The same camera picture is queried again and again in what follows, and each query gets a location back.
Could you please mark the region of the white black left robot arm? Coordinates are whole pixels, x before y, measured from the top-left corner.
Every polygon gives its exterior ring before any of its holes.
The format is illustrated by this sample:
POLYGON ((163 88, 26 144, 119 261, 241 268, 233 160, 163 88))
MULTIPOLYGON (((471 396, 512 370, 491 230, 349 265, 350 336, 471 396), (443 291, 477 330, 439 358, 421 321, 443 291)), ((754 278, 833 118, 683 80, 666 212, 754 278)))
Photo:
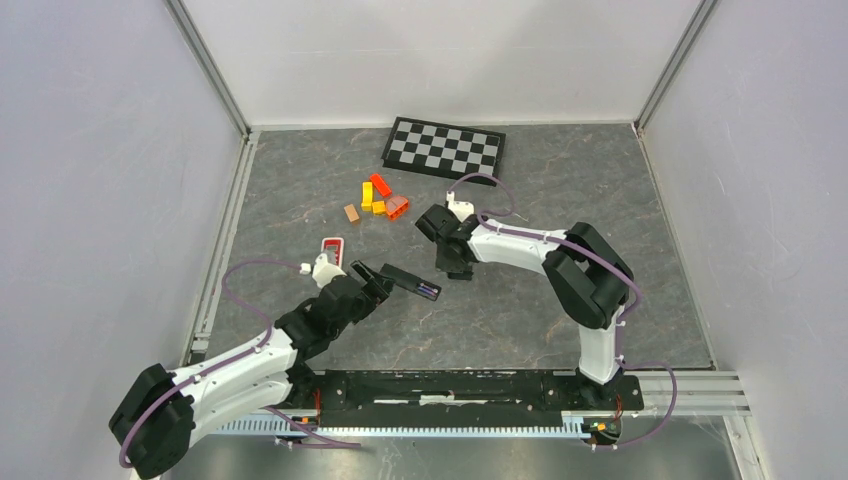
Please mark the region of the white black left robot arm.
POLYGON ((395 286, 360 261, 351 266, 346 273, 326 253, 294 264, 291 270, 310 277, 318 294, 276 321, 263 315, 256 338, 194 365, 142 370, 108 422, 120 466, 153 479, 226 423, 282 402, 306 405, 314 394, 307 360, 369 316, 395 286))

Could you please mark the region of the blue purple AAA battery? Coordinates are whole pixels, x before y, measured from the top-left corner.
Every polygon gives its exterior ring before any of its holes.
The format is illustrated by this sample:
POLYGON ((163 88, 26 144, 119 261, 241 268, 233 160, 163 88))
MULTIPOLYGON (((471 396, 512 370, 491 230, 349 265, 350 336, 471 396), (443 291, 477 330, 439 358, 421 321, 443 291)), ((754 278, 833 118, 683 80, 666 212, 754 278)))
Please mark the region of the blue purple AAA battery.
POLYGON ((436 299, 439 295, 439 290, 437 288, 431 288, 429 285, 426 285, 426 284, 423 284, 423 283, 418 284, 416 286, 416 291, 420 295, 425 296, 425 297, 429 297, 431 299, 436 299))

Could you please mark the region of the brown cylinder block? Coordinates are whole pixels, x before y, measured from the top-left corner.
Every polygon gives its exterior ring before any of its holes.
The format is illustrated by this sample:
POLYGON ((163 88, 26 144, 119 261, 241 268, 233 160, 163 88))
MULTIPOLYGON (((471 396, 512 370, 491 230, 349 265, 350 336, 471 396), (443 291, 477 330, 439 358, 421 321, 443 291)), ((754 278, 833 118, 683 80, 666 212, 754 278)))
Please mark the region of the brown cylinder block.
POLYGON ((361 216, 355 205, 348 204, 344 206, 344 213, 351 224, 358 224, 361 221, 361 216))

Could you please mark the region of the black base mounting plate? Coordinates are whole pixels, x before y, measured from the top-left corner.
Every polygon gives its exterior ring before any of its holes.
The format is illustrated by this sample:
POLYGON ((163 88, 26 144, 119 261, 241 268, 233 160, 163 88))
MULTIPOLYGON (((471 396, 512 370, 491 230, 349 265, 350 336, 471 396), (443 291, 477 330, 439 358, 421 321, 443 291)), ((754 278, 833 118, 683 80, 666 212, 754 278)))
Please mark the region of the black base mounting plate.
POLYGON ((554 427, 564 412, 638 412, 639 380, 599 386, 574 371, 326 370, 292 389, 284 409, 314 409, 323 426, 368 428, 554 427))

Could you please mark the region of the black white checkerboard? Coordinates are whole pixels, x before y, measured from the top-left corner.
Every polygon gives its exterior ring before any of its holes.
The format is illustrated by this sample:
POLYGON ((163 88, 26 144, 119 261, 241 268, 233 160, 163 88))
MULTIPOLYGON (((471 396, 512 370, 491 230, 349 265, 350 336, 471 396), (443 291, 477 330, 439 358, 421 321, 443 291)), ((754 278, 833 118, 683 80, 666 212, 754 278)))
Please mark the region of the black white checkerboard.
POLYGON ((385 168, 493 186, 507 136, 501 132, 398 117, 381 159, 385 168))

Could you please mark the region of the orange toy block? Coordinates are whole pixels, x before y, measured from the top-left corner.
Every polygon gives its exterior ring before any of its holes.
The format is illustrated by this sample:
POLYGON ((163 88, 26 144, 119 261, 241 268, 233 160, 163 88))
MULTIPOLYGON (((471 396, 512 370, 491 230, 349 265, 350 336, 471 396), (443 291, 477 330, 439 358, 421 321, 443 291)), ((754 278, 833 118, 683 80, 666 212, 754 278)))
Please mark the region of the orange toy block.
POLYGON ((386 215, 390 221, 400 218, 409 208, 409 200, 401 195, 392 196, 385 201, 386 215))

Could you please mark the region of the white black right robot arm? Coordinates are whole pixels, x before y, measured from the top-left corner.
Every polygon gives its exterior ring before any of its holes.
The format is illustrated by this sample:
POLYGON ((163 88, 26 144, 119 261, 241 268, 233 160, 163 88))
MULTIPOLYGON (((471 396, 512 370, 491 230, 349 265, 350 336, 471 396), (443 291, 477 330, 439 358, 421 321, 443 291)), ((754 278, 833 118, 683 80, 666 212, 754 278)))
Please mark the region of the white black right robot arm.
POLYGON ((478 263, 545 276, 566 315, 579 325, 580 400, 602 408, 617 396, 615 378, 623 365, 618 321, 641 294, 630 267, 592 225, 577 222, 553 231, 520 228, 446 203, 432 205, 415 226, 436 245, 436 269, 450 279, 471 279, 478 263))

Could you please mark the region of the red toy block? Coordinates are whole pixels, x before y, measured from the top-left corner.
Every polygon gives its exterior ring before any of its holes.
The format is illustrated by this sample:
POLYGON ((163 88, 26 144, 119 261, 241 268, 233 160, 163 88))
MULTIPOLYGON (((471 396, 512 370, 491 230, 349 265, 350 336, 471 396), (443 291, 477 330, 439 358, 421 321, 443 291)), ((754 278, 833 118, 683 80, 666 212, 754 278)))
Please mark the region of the red toy block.
POLYGON ((380 174, 378 174, 378 173, 372 174, 369 177, 369 180, 372 183, 372 186, 374 187, 374 189, 383 198, 388 198, 392 195, 392 189, 390 188, 388 183, 383 179, 383 177, 380 174))

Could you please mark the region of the aluminium frame rail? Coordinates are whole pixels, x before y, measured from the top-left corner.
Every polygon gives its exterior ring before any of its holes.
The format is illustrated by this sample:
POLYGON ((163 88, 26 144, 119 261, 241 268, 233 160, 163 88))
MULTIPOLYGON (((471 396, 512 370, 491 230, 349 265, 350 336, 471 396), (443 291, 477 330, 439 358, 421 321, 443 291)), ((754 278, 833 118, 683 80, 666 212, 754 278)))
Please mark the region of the aluminium frame rail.
MULTIPOLYGON (((671 405, 672 382, 666 371, 643 371, 639 378, 643 413, 663 417, 671 405)), ((751 409, 736 372, 677 370, 674 416, 750 416, 751 409)))

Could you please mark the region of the yellow toy block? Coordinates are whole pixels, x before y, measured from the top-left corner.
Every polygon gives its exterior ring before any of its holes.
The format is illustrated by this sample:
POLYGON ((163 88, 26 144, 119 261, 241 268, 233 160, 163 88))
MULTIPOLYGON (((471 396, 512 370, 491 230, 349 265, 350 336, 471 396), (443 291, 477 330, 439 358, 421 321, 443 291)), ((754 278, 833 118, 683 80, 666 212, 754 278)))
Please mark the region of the yellow toy block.
POLYGON ((373 205, 373 185, 371 182, 366 181, 362 183, 362 196, 360 207, 363 212, 371 212, 373 205))

